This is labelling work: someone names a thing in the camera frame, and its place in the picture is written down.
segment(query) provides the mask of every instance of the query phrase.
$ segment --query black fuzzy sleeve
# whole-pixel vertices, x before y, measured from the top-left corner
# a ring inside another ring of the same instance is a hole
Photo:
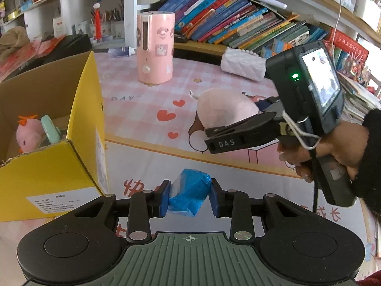
[[[381,214],[381,111],[370,111],[362,125],[369,130],[368,144],[352,183],[369,209]]]

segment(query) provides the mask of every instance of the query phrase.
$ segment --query beige cloth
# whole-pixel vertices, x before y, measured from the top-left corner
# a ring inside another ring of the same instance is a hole
[[[16,26],[5,32],[0,38],[0,62],[3,62],[10,54],[30,42],[26,29]]]

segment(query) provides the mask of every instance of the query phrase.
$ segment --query hand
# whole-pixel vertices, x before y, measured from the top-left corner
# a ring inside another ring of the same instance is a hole
[[[332,155],[339,163],[347,167],[349,177],[353,180],[357,175],[361,159],[368,142],[367,128],[340,121],[339,125],[329,134],[323,136],[316,147],[316,156]],[[296,166],[296,173],[308,183],[313,181],[311,170],[301,165],[310,158],[309,152],[302,146],[286,149],[278,142],[279,159]]]

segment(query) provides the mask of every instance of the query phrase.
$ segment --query blue wrapped object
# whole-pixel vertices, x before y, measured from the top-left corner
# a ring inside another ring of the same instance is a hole
[[[206,173],[184,169],[171,186],[168,210],[195,217],[209,194],[211,182]]]

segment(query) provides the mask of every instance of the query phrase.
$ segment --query pink cylindrical container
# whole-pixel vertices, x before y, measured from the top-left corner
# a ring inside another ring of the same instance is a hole
[[[138,14],[136,55],[139,81],[162,84],[172,78],[175,14],[143,12]]]

